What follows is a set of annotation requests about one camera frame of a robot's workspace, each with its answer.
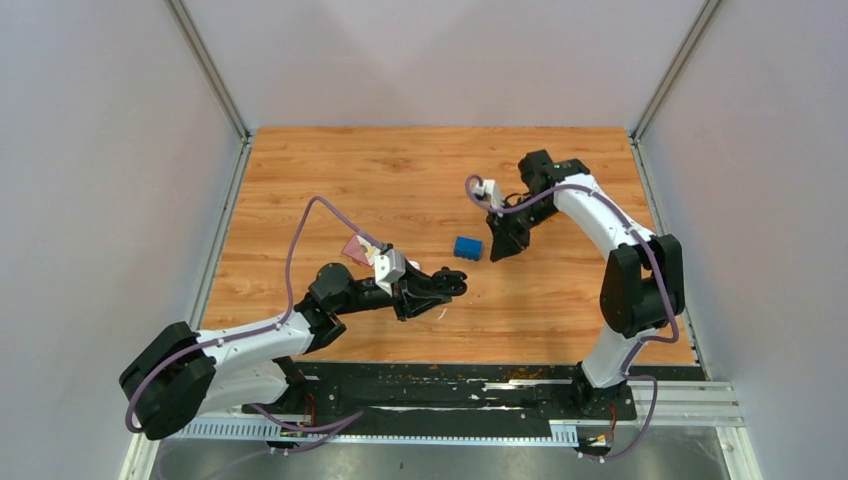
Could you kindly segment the black earbud charging case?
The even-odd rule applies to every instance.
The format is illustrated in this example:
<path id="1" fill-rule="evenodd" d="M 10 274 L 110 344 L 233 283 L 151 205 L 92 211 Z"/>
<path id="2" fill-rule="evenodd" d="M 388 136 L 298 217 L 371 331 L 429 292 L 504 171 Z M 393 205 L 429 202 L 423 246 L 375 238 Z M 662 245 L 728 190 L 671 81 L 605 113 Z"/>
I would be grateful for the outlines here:
<path id="1" fill-rule="evenodd" d="M 462 296 L 468 289 L 467 278 L 468 276 L 463 271 L 442 267 L 431 275 L 432 288 L 440 295 Z"/>

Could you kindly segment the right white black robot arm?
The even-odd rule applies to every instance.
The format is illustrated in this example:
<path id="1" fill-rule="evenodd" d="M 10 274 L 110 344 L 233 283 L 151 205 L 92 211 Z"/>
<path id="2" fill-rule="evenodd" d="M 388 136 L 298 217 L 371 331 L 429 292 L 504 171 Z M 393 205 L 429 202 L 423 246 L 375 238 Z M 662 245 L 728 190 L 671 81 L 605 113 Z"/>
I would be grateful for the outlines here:
<path id="1" fill-rule="evenodd" d="M 491 261 L 523 252 L 534 227 L 564 214 L 606 262 L 599 294 L 605 325 L 580 364 L 582 382 L 570 392 L 577 413 L 596 417 L 609 407 L 609 388 L 625 381 L 645 343 L 679 339 L 675 318 L 685 307 L 682 245 L 672 234 L 657 235 L 640 225 L 578 159 L 555 161 L 539 150 L 526 154 L 518 170 L 526 192 L 516 202 L 492 179 L 466 182 L 468 196 L 487 212 Z"/>

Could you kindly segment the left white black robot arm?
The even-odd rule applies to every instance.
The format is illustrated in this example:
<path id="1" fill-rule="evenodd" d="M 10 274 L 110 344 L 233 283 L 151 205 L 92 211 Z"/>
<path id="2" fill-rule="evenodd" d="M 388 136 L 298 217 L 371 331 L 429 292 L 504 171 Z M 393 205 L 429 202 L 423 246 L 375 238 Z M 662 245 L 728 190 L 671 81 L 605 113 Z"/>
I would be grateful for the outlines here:
<path id="1" fill-rule="evenodd" d="M 390 309 L 406 321 L 467 291 L 467 276 L 444 267 L 426 274 L 405 262 L 379 280 L 355 278 L 340 263 L 322 266 L 290 310 L 241 327 L 193 330 L 172 323 L 119 377 L 128 400 L 125 425 L 150 440 L 177 433 L 196 416 L 246 404 L 298 411 L 306 386 L 286 372 L 286 358 L 323 349 L 346 330 L 341 316 Z"/>

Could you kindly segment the blue toy brick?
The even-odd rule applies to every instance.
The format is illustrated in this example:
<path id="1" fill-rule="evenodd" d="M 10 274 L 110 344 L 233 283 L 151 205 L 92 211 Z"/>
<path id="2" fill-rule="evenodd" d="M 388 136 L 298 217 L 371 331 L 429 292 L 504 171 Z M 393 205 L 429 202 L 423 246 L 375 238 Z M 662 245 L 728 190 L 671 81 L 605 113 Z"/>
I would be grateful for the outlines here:
<path id="1" fill-rule="evenodd" d="M 479 261 L 483 256 L 484 243 L 481 240 L 457 236 L 453 246 L 453 255 L 472 261 Z"/>

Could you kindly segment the pink small carton box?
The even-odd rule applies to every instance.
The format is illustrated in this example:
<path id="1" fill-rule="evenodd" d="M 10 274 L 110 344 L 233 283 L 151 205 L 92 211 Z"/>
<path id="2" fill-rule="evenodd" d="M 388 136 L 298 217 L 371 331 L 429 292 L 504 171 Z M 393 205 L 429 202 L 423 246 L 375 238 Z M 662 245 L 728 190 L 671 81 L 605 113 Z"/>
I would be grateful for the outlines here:
<path id="1" fill-rule="evenodd" d="M 342 248 L 341 253 L 355 264 L 372 267 L 380 249 L 359 235 L 352 235 Z"/>

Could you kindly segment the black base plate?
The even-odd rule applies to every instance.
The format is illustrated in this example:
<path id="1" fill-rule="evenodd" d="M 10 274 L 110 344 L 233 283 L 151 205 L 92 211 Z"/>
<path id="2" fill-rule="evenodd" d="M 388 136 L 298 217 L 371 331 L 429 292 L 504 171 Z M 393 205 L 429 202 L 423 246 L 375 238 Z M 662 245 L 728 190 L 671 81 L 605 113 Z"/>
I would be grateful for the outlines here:
<path id="1" fill-rule="evenodd" d="M 356 415 L 348 434 L 530 438 L 549 434 L 552 420 L 587 420 L 606 429 L 636 417 L 629 387 L 592 394 L 570 364 L 295 366 L 296 385 L 264 409 L 277 417 L 311 415 L 318 425 Z"/>

